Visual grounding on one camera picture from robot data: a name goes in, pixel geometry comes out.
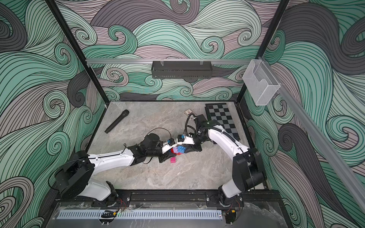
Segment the light blue lego brick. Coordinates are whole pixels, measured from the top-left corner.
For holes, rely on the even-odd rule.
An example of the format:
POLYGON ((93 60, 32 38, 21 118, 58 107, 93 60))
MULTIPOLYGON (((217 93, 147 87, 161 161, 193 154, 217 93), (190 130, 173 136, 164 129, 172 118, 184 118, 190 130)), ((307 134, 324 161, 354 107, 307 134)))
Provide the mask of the light blue lego brick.
POLYGON ((184 146, 182 146, 182 145, 179 145, 179 146, 177 147, 177 151, 178 151, 178 153, 180 153, 180 154, 184 154, 184 153, 185 153, 185 150, 186 150, 186 147, 184 147, 184 146))

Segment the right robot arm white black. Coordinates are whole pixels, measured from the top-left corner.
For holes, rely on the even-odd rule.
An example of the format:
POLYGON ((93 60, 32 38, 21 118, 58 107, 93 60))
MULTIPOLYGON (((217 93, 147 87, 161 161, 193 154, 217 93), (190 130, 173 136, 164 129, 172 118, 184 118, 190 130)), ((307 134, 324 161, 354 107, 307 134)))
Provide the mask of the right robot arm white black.
POLYGON ((218 188, 220 204, 233 204, 235 197, 242 192, 266 181, 262 155, 256 148, 249 148, 231 136, 217 121, 207 120, 204 115, 191 113, 184 125, 185 139, 192 137, 192 144, 183 144, 185 153, 202 151, 204 142, 214 142, 232 160, 232 179, 218 188))

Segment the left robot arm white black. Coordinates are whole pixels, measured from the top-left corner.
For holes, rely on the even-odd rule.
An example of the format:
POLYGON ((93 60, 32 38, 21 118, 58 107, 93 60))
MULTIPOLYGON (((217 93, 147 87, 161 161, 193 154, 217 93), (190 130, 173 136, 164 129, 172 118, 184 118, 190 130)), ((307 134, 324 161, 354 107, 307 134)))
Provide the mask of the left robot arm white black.
POLYGON ((136 145, 107 154, 77 153, 78 158, 69 159, 55 171, 56 187, 61 199, 74 199, 77 196, 103 201, 115 197, 114 187, 109 181, 97 181, 92 177, 100 172, 142 163, 147 157, 157 157, 161 162, 177 146, 171 138, 166 142, 156 134, 149 134, 136 145))

